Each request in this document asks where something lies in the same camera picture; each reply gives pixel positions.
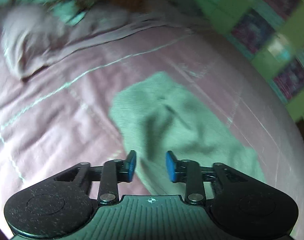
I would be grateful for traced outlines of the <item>lilac pillow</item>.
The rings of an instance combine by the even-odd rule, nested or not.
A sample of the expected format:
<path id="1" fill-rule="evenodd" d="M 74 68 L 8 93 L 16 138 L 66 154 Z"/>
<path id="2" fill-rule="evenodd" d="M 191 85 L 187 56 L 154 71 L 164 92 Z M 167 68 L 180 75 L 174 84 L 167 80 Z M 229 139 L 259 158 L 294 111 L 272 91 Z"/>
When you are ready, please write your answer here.
<path id="1" fill-rule="evenodd" d="M 15 5 L 0 10 L 1 46 L 10 73 L 22 80 L 78 49 L 115 40 L 129 22 L 130 13 L 111 4 L 95 6 L 75 26 L 40 5 Z"/>

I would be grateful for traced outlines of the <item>upper left purple poster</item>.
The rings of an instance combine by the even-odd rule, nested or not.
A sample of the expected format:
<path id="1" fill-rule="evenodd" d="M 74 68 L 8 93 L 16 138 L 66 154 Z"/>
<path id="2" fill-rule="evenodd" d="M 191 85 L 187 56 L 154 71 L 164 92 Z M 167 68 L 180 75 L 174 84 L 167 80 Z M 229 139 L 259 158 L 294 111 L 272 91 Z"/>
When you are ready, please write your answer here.
<path id="1" fill-rule="evenodd" d="M 251 54 L 256 54 L 273 33 L 273 27 L 254 9 L 249 10 L 231 31 Z"/>

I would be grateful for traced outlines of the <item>grey-green fleece pants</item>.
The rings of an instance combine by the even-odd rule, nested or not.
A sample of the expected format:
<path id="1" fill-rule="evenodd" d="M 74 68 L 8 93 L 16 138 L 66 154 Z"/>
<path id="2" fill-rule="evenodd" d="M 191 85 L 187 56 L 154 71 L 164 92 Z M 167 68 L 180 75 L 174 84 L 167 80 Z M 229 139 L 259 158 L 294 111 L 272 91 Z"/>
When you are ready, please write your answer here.
<path id="1" fill-rule="evenodd" d="M 158 72 L 119 92 L 109 117 L 123 136 L 124 149 L 136 151 L 136 175 L 153 195 L 184 194 L 172 183 L 166 153 L 202 166 L 223 163 L 265 181 L 257 153 L 245 147 L 194 94 Z"/>

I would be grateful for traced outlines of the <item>upper right purple poster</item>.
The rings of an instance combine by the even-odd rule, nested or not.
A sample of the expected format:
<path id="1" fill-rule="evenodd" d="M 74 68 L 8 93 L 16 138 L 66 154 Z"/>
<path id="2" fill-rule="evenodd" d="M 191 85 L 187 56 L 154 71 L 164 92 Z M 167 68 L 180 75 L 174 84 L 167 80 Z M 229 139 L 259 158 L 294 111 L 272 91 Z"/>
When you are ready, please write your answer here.
<path id="1" fill-rule="evenodd" d="M 273 78 L 281 99 L 290 101 L 304 89 L 304 67 L 299 60 L 291 61 L 276 77 Z"/>

